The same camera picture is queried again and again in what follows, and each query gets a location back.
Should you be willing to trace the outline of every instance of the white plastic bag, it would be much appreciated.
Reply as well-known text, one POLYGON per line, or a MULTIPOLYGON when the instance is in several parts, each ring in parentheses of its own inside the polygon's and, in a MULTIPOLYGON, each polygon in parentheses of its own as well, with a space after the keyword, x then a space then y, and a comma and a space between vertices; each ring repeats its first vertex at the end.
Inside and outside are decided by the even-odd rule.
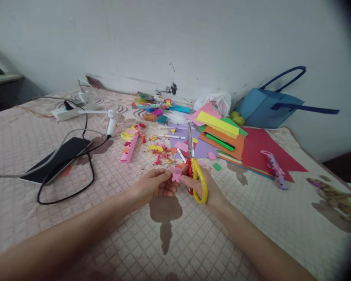
POLYGON ((202 98, 198 98, 194 103, 194 110, 199 110, 209 102, 216 107, 218 113, 222 117, 227 117, 229 115, 231 107, 231 95, 229 93, 215 92, 202 98))

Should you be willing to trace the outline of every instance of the green marker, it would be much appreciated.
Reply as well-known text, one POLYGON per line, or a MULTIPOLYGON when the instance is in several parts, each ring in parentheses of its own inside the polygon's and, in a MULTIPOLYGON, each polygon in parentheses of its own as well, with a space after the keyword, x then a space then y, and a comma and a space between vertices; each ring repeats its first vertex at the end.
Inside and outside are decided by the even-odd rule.
POLYGON ((207 138, 217 142, 218 144, 222 145, 223 147, 225 147, 226 149, 230 150, 230 151, 234 151, 235 150, 235 146, 232 146, 231 144, 215 137, 214 135, 211 135, 210 133, 204 132, 204 134, 206 135, 207 138))

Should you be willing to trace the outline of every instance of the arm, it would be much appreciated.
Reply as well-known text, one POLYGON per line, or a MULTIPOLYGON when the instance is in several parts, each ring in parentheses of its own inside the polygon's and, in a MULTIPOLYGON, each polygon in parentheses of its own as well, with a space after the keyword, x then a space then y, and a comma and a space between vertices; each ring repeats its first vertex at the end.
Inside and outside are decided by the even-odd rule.
POLYGON ((118 195, 9 249, 0 256, 0 280, 54 278, 153 196, 174 196, 179 184, 170 176, 165 169, 152 170, 118 195))
MULTIPOLYGON (((208 186, 207 209, 228 230, 239 248, 265 280, 315 280, 296 260, 262 233, 224 197, 211 174, 201 167, 208 186)), ((203 194, 201 183, 188 176, 181 180, 203 194)))

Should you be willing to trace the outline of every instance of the smartphone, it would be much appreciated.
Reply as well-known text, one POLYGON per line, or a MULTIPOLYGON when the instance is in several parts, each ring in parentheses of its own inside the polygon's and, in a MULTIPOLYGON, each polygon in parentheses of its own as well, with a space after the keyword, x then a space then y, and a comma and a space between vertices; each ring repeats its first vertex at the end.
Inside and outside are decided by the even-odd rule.
MULTIPOLYGON (((91 145, 91 142, 86 140, 86 145, 89 147, 91 145)), ((85 140, 77 137, 72 137, 70 140, 65 142, 60 150, 57 152, 55 157, 49 162, 47 165, 45 165, 43 168, 28 174, 27 176, 21 177, 21 179, 25 181, 30 181, 33 183, 39 183, 42 184, 43 180, 45 177, 53 171, 53 169, 59 165, 61 162, 73 158, 75 156, 78 156, 79 154, 82 154, 85 152, 85 140)), ((36 164, 34 167, 32 167, 29 171, 39 167, 43 163, 45 163, 51 156, 53 152, 49 154, 46 158, 41 160, 38 164, 36 164)), ((70 162, 65 163, 65 165, 60 166, 58 169, 56 169, 52 175, 50 176, 50 180, 45 183, 45 185, 49 185, 53 180, 55 180, 62 172, 63 170, 69 166, 75 159, 72 159, 70 162)))

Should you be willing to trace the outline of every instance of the hand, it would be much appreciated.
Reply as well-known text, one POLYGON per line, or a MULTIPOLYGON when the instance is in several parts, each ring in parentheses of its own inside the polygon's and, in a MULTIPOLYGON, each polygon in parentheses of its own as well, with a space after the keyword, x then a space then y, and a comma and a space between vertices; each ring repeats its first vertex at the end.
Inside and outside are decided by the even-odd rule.
MULTIPOLYGON (((222 194, 221 190, 218 188, 218 185, 215 182, 215 180, 212 178, 211 174, 203 167, 200 167, 200 169, 203 172, 204 179, 206 181, 207 189, 208 189, 208 199, 207 199, 206 206, 218 207, 220 204, 223 204, 223 201, 226 200, 226 198, 222 194)), ((202 198, 203 197, 202 184, 199 180, 195 180, 188 176, 188 168, 186 165, 182 168, 181 174, 182 174, 181 181, 186 186, 191 187, 192 189, 195 189, 199 197, 202 198)))
POLYGON ((179 183, 172 181, 172 173, 166 169, 150 170, 129 189, 138 200, 138 207, 147 204, 154 196, 174 196, 179 183))

